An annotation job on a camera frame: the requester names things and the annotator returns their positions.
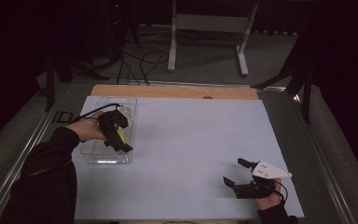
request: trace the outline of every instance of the person's left hand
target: person's left hand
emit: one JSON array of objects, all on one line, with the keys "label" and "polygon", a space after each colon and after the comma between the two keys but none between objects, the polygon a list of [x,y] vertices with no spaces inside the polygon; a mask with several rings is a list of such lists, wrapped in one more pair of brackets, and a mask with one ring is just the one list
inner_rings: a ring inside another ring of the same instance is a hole
[{"label": "person's left hand", "polygon": [[82,142],[91,139],[101,139],[105,141],[106,139],[103,133],[98,128],[98,117],[101,116],[101,114],[103,114],[103,111],[98,111],[86,119],[81,119],[80,121],[67,125],[65,128],[77,133]]}]

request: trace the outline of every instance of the dark background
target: dark background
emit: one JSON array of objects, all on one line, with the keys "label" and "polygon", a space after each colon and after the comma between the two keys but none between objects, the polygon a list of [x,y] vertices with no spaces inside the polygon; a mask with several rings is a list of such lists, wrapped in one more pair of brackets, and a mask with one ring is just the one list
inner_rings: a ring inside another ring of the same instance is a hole
[{"label": "dark background", "polygon": [[[171,1],[134,2],[139,23],[170,24]],[[218,0],[179,2],[178,11],[186,13],[242,16],[249,11],[233,11],[232,5],[250,9],[249,3],[239,0],[223,5]],[[105,54],[109,28],[104,4],[0,0],[0,130],[39,91],[35,78],[45,71],[52,49],[84,62],[90,62],[91,54]],[[290,35],[304,27],[307,32],[300,35],[286,62],[316,60],[313,83],[320,87],[358,159],[358,1],[266,1],[257,11],[253,31]]]}]

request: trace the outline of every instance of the white metal stand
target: white metal stand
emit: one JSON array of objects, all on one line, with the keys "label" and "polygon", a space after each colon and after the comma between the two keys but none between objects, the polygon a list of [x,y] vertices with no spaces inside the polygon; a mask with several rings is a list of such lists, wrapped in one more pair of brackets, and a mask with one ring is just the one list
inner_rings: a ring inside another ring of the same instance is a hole
[{"label": "white metal stand", "polygon": [[176,0],[172,0],[172,26],[171,26],[171,48],[168,60],[168,71],[175,70],[176,61],[176,29],[201,30],[201,31],[218,31],[242,33],[243,40],[237,46],[238,61],[240,63],[241,74],[248,76],[248,67],[243,55],[246,42],[252,29],[255,13],[258,5],[252,6],[251,14],[248,18],[238,17],[222,17],[222,16],[204,16],[204,15],[188,15],[176,13]]}]

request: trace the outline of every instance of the table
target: table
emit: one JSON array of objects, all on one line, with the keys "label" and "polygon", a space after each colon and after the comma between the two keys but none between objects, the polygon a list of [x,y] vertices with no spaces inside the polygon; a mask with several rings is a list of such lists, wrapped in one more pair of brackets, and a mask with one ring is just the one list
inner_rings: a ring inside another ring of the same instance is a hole
[{"label": "table", "polygon": [[172,0],[171,47],[168,60],[168,71],[173,72],[175,70],[177,29],[219,31],[243,34],[243,40],[241,44],[237,46],[237,56],[238,62],[240,63],[241,75],[247,77],[249,72],[243,52],[252,29],[257,7],[258,4],[253,4],[252,11],[248,18],[188,15],[176,13],[176,0]]},{"label": "table", "polygon": [[[243,142],[228,141],[231,146],[227,146],[227,140],[216,141],[206,136],[207,134],[198,134],[205,133],[208,130],[208,134],[219,135],[221,133],[222,136],[227,137],[225,133],[231,132],[231,140],[239,139],[238,136],[242,136],[242,133],[238,133],[236,130],[225,127],[223,132],[217,130],[213,133],[206,128],[209,127],[208,125],[213,119],[221,123],[219,120],[223,119],[216,117],[216,113],[219,115],[225,113],[226,109],[235,108],[235,111],[230,111],[229,114],[236,119],[227,120],[225,123],[231,124],[228,126],[232,127],[235,123],[242,123],[247,120],[249,126],[245,126],[252,131],[244,133],[243,139],[249,141],[249,139],[257,138],[262,134],[270,135],[272,133],[273,135],[269,120],[266,117],[262,117],[261,122],[264,123],[262,124],[257,122],[257,116],[252,116],[263,113],[263,116],[266,116],[265,110],[263,112],[257,109],[252,113],[246,113],[252,111],[253,108],[264,108],[252,106],[262,104],[261,101],[257,100],[255,90],[217,87],[97,85],[91,92],[91,98],[98,95],[138,96],[137,111],[139,113],[137,114],[135,131],[135,139],[138,140],[134,143],[133,162],[126,165],[88,164],[79,153],[80,150],[74,150],[73,160],[78,176],[76,219],[177,221],[257,218],[253,200],[237,200],[234,192],[224,186],[222,179],[222,175],[239,182],[251,178],[250,172],[246,169],[243,170],[243,167],[236,164],[238,152],[242,151],[240,144],[243,144]],[[204,96],[213,97],[215,100],[203,100]],[[197,105],[202,105],[200,109],[207,109],[208,113],[200,116],[195,112],[196,110],[178,110],[175,116],[180,117],[186,114],[186,118],[195,119],[191,121],[179,120],[179,122],[170,120],[170,113],[173,112],[170,108],[176,106],[188,108],[187,105],[194,105],[194,102],[197,102]],[[163,105],[165,107],[157,108],[149,105]],[[164,108],[168,108],[167,111],[170,113],[158,113]],[[158,119],[162,120],[158,124],[159,126],[153,126]],[[184,132],[178,132],[183,130],[183,127],[180,127],[183,123],[186,127],[186,125],[207,119],[210,120],[203,124],[205,127],[200,127],[198,124],[195,125],[196,127],[187,129],[190,136],[194,133],[197,136],[196,138],[187,136],[185,139],[189,139],[188,142],[190,143],[178,141],[177,138],[167,140],[167,138],[172,137],[171,132],[174,132],[174,136],[184,134]],[[172,122],[171,125],[175,125],[174,129],[166,125],[170,122]],[[167,129],[159,131],[156,126]],[[259,126],[267,127],[267,129],[258,129]],[[189,150],[189,146],[194,146],[202,138],[207,139],[207,141],[200,141],[202,144],[207,144],[207,147],[200,146],[197,151]],[[235,148],[234,145],[236,144],[238,144],[237,149],[233,150],[232,148]],[[156,150],[156,148],[163,147],[166,147],[163,151]],[[180,151],[170,150],[172,147],[179,148]],[[264,138],[263,142],[252,145],[249,151],[250,155],[246,155],[247,158],[245,159],[255,160],[257,157],[262,157],[260,153],[263,154],[263,148],[268,149],[268,151],[270,148],[273,148],[275,152],[280,151],[275,139]],[[270,162],[285,169],[282,155],[270,159],[272,160]],[[186,170],[186,175],[180,173],[183,170]],[[303,217],[293,183],[290,179],[284,179],[283,184],[291,192],[286,209],[289,213]]]}]

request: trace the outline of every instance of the small black object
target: small black object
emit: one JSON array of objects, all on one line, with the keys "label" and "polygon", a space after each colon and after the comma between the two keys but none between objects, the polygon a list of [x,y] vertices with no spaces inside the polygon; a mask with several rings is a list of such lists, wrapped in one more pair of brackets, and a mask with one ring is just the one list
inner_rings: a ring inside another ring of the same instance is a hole
[{"label": "small black object", "polygon": [[[244,159],[238,159],[238,164],[251,168],[253,171],[258,162],[250,162]],[[265,179],[259,176],[252,175],[254,181],[248,185],[235,185],[235,182],[223,176],[223,181],[231,189],[234,189],[235,195],[238,199],[254,199],[266,198],[275,189],[275,182],[272,179]]]},{"label": "small black object", "polygon": [[98,128],[106,138],[105,145],[111,146],[115,151],[129,152],[133,148],[124,143],[118,134],[118,127],[124,129],[129,126],[127,118],[117,110],[108,111],[98,117]]}]

